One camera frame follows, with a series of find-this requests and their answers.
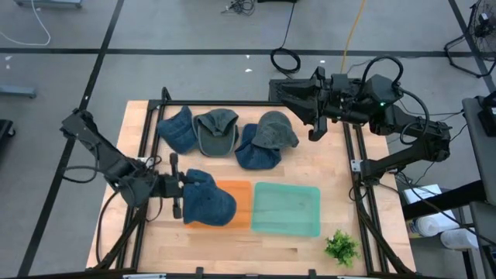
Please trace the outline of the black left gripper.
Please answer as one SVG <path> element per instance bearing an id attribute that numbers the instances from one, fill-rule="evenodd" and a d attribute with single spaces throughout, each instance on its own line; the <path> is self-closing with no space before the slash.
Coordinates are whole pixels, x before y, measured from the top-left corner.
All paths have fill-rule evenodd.
<path id="1" fill-rule="evenodd" d="M 159 175 L 159 196 L 161 198 L 172 198 L 173 217 L 175 219 L 182 219 L 183 213 L 180 198 L 182 197 L 183 190 L 180 183 L 194 184 L 195 179 L 178 170 L 178 155 L 176 153 L 170 154 L 170 167 L 171 174 Z"/>

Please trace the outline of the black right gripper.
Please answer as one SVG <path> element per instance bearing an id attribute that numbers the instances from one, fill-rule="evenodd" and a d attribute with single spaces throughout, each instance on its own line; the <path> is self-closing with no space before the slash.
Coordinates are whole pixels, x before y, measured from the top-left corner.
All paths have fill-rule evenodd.
<path id="1" fill-rule="evenodd" d="M 356 108 L 352 82 L 346 74 L 333 74 L 329 81 L 323 67 L 317 67 L 310 79 L 286 80 L 279 84 L 280 95 L 312 95 L 311 101 L 282 98 L 282 103 L 305 125 L 312 125 L 308 139 L 319 141 L 328 131 L 327 119 L 333 123 L 365 123 L 365 113 Z"/>

